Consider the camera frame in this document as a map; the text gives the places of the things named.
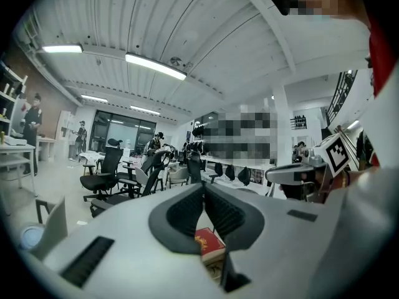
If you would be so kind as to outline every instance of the fluorescent light fixture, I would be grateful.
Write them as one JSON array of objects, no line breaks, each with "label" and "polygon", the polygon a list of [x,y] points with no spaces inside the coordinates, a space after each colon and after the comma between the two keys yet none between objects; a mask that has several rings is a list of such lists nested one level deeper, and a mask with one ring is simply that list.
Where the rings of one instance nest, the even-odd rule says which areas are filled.
[{"label": "fluorescent light fixture", "polygon": [[81,96],[82,98],[86,98],[86,99],[88,99],[88,100],[100,101],[100,102],[108,103],[108,100],[107,100],[106,98],[92,97],[91,95],[86,95],[86,94],[81,94],[80,96]]},{"label": "fluorescent light fixture", "polygon": [[348,130],[350,130],[351,128],[353,128],[357,123],[359,123],[358,120],[354,121],[351,125],[348,126]]},{"label": "fluorescent light fixture", "polygon": [[125,60],[127,62],[141,65],[143,67],[148,67],[149,69],[153,69],[158,72],[170,75],[171,77],[177,78],[181,81],[184,81],[184,79],[187,77],[187,74],[185,74],[184,72],[180,72],[160,62],[140,57],[139,55],[126,53]]},{"label": "fluorescent light fixture", "polygon": [[42,47],[47,53],[82,53],[82,47],[79,44],[61,44],[61,45],[45,45]]},{"label": "fluorescent light fixture", "polygon": [[130,108],[133,110],[143,111],[143,112],[157,114],[157,115],[161,114],[160,112],[147,110],[146,108],[141,108],[141,107],[134,107],[133,105],[130,105]]},{"label": "fluorescent light fixture", "polygon": [[138,125],[135,125],[135,127],[140,127],[140,128],[146,128],[146,129],[148,129],[148,130],[150,130],[151,128],[150,127],[147,127],[147,126],[138,126]]}]

